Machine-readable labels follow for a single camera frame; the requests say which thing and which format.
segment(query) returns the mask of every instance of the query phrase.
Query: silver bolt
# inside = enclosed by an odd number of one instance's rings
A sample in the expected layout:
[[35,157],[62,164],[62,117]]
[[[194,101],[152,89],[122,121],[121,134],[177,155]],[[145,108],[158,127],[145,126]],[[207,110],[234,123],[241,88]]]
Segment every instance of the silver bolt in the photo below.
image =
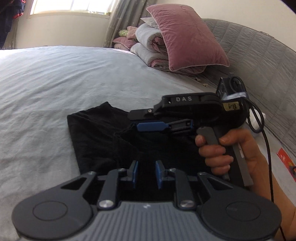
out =
[[103,208],[109,208],[114,206],[114,202],[111,200],[102,200],[99,202],[99,206]]
[[183,208],[191,208],[194,206],[194,201],[192,200],[183,200],[180,202],[180,206]]

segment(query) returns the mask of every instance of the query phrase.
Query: yellow label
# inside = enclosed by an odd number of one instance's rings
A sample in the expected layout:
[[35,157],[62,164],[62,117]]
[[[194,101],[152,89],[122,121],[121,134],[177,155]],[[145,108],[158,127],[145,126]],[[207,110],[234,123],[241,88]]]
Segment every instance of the yellow label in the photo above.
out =
[[228,102],[228,103],[223,103],[224,109],[226,111],[232,111],[232,110],[239,110],[239,103],[238,101],[235,102]]

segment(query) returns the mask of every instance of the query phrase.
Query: window sill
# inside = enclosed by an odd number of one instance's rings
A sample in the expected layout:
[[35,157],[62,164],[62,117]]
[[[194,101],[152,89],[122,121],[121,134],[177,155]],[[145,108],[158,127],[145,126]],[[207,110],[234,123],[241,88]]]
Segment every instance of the window sill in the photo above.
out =
[[110,18],[109,15],[88,13],[83,11],[46,11],[46,12],[31,14],[28,16],[28,18],[37,18],[37,17],[54,16],[54,15],[71,15],[71,16],[76,15],[76,16],[88,16],[88,17],[106,18],[106,19]]

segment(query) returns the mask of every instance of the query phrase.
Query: gray handle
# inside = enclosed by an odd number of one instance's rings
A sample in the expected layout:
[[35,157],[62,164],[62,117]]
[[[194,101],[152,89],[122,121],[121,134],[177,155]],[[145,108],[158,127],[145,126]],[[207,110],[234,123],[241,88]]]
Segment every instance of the gray handle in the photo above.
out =
[[[209,145],[220,145],[219,139],[216,137],[213,128],[206,127],[206,126],[205,127],[200,127],[200,128],[197,129],[196,133],[198,135],[204,136]],[[252,180],[252,178],[250,176],[246,160],[240,153],[238,144],[233,145],[232,148],[233,148],[237,163],[239,165],[239,169],[240,169],[240,172],[241,172],[241,175],[242,175],[244,186],[246,186],[246,187],[247,186],[252,186],[253,185],[253,180]],[[222,176],[222,178],[224,180],[230,180],[228,173],[224,174]]]

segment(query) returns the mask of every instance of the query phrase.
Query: stack of bedding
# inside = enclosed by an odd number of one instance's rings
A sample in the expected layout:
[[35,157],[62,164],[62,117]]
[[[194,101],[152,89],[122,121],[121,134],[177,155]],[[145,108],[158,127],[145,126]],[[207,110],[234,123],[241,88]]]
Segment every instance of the stack of bedding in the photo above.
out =
[[226,53],[193,8],[157,4],[147,8],[151,18],[138,28],[129,27],[117,38],[147,66],[177,74],[196,75],[208,65],[229,66]]

